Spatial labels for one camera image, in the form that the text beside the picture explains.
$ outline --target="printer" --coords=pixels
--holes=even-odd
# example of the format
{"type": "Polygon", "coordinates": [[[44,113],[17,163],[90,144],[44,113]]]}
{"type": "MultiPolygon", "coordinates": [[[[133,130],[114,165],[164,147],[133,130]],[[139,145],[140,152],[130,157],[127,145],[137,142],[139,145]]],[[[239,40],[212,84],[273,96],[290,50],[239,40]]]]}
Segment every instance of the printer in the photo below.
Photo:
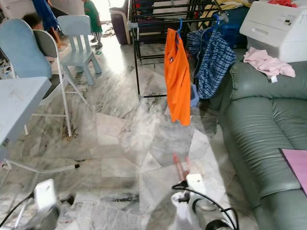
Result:
{"type": "Polygon", "coordinates": [[[240,33],[248,48],[266,49],[284,62],[307,61],[307,9],[255,1],[240,33]]]}

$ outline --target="marble floor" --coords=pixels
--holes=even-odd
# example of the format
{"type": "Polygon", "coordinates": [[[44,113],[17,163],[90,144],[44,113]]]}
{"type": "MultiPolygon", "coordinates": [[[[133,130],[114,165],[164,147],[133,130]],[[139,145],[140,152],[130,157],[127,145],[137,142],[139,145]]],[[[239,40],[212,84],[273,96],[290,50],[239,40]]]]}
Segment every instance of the marble floor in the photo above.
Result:
{"type": "MultiPolygon", "coordinates": [[[[39,176],[53,178],[59,197],[75,193],[72,206],[64,204],[57,230],[167,230],[176,229],[176,209],[170,197],[179,177],[172,154],[191,160],[191,172],[200,173],[210,197],[239,213],[241,229],[257,230],[255,218],[228,158],[221,127],[206,102],[191,110],[191,125],[170,121],[165,98],[138,100],[133,50],[116,38],[103,40],[97,59],[102,74],[95,85],[72,68],[89,105],[68,94],[73,137],[58,117],[32,117],[30,134],[9,147],[11,158],[39,169],[80,164],[76,170],[39,176]]],[[[150,53],[162,46],[143,46],[150,53]]],[[[164,93],[163,65],[139,68],[143,94],[164,93]]],[[[38,111],[63,111],[61,96],[38,111]]],[[[0,171],[0,180],[5,171],[0,171]]],[[[0,219],[31,188],[33,174],[14,168],[0,190],[0,219]]],[[[12,226],[18,211],[8,219],[12,226]]],[[[22,218],[35,214],[33,203],[22,218]]]]}

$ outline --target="power cord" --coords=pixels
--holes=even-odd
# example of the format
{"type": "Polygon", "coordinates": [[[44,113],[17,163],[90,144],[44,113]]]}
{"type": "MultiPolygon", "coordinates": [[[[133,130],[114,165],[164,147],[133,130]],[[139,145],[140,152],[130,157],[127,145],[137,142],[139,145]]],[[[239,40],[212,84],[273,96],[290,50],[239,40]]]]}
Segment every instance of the power cord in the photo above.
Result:
{"type": "Polygon", "coordinates": [[[200,196],[202,196],[202,197],[208,199],[208,200],[211,201],[213,204],[217,205],[217,206],[219,207],[219,209],[220,209],[222,212],[225,213],[225,215],[226,215],[226,216],[228,217],[228,219],[230,220],[230,222],[231,222],[233,228],[234,228],[235,230],[239,230],[238,214],[237,214],[237,212],[236,212],[236,210],[235,210],[234,208],[230,207],[230,208],[224,209],[224,208],[222,208],[221,205],[219,205],[218,203],[216,203],[214,200],[212,200],[210,197],[206,196],[205,194],[202,194],[202,193],[200,193],[200,192],[197,192],[197,191],[195,191],[195,190],[193,190],[193,189],[190,189],[190,188],[187,188],[187,187],[188,187],[188,182],[187,182],[186,180],[184,180],[184,181],[182,181],[182,182],[180,182],[180,183],[178,183],[178,184],[176,184],[176,185],[173,185],[173,186],[172,186],[172,189],[174,189],[174,190],[184,190],[184,191],[193,192],[193,193],[196,193],[196,194],[198,194],[198,195],[200,195],[200,196]],[[232,219],[230,218],[229,214],[227,213],[227,211],[229,211],[229,210],[232,210],[233,213],[235,214],[236,225],[234,224],[234,222],[233,222],[232,219]]]}
{"type": "Polygon", "coordinates": [[[23,199],[22,201],[20,201],[7,215],[6,217],[3,219],[3,221],[0,224],[0,228],[4,225],[5,221],[10,217],[10,215],[13,213],[13,211],[15,211],[15,209],[21,205],[24,201],[30,199],[30,198],[34,198],[34,192],[31,192],[30,195],[28,195],[25,199],[23,199]]]}

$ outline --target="clothes drying rack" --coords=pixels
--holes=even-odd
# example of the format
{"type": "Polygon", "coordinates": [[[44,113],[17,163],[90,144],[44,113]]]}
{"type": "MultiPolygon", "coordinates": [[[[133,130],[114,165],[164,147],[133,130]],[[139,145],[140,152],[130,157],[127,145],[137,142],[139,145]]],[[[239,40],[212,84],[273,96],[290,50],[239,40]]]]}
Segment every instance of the clothes drying rack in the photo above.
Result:
{"type": "Polygon", "coordinates": [[[205,22],[216,21],[215,17],[207,17],[210,12],[218,12],[220,20],[228,20],[226,13],[223,12],[217,0],[190,0],[189,4],[175,4],[178,0],[150,0],[150,2],[169,2],[168,5],[163,6],[150,6],[137,8],[138,3],[147,3],[148,0],[130,0],[129,11],[129,23],[128,27],[130,35],[133,41],[133,53],[136,72],[136,83],[138,88],[138,97],[152,98],[152,97],[165,97],[166,94],[141,95],[138,61],[141,65],[159,64],[163,62],[150,62],[145,63],[145,60],[149,59],[161,59],[164,58],[164,54],[155,55],[142,55],[141,43],[164,43],[166,42],[167,29],[173,28],[177,30],[180,23],[182,23],[182,29],[180,31],[183,42],[186,42],[187,33],[193,30],[197,30],[200,27],[208,27],[205,22]],[[186,8],[186,11],[175,12],[162,12],[162,13],[144,13],[139,14],[140,11],[154,11],[155,9],[176,9],[186,8]]]}

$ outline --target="cable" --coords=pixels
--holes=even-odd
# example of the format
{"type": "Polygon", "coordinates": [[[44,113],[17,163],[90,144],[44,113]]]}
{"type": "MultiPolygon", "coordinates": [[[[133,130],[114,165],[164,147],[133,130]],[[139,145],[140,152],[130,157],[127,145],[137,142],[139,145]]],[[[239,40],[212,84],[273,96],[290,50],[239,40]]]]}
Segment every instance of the cable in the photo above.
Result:
{"type": "Polygon", "coordinates": [[[23,199],[21,202],[19,202],[7,215],[6,217],[3,219],[3,221],[0,224],[0,228],[4,225],[5,221],[10,217],[10,215],[13,213],[13,211],[15,211],[15,209],[21,205],[24,201],[30,199],[30,198],[34,198],[34,193],[30,193],[30,195],[28,195],[25,199],[23,199]]]}
{"type": "Polygon", "coordinates": [[[226,216],[228,217],[228,219],[230,220],[230,222],[231,222],[232,226],[234,227],[234,229],[235,229],[235,230],[239,230],[239,221],[238,221],[238,216],[237,216],[237,212],[236,212],[235,209],[230,208],[230,209],[227,209],[227,210],[226,210],[226,209],[222,208],[222,206],[220,206],[220,205],[219,205],[218,203],[216,203],[214,200],[212,200],[210,197],[208,197],[208,196],[206,196],[206,195],[204,195],[204,194],[202,194],[202,193],[199,193],[199,192],[197,192],[197,191],[195,191],[195,190],[193,190],[193,189],[186,188],[186,186],[188,186],[188,185],[187,185],[187,181],[182,181],[182,182],[180,182],[179,184],[173,185],[173,186],[172,186],[172,189],[174,189],[174,190],[185,190],[185,191],[193,192],[193,193],[196,193],[196,194],[198,194],[198,195],[200,195],[200,196],[202,196],[202,197],[204,197],[204,198],[210,200],[213,204],[217,205],[217,206],[219,207],[219,209],[220,209],[222,212],[225,213],[225,215],[226,215],[226,216]],[[232,211],[234,212],[235,217],[236,217],[236,226],[235,226],[234,222],[232,221],[232,219],[230,218],[229,214],[227,213],[228,210],[232,210],[232,211]]]}

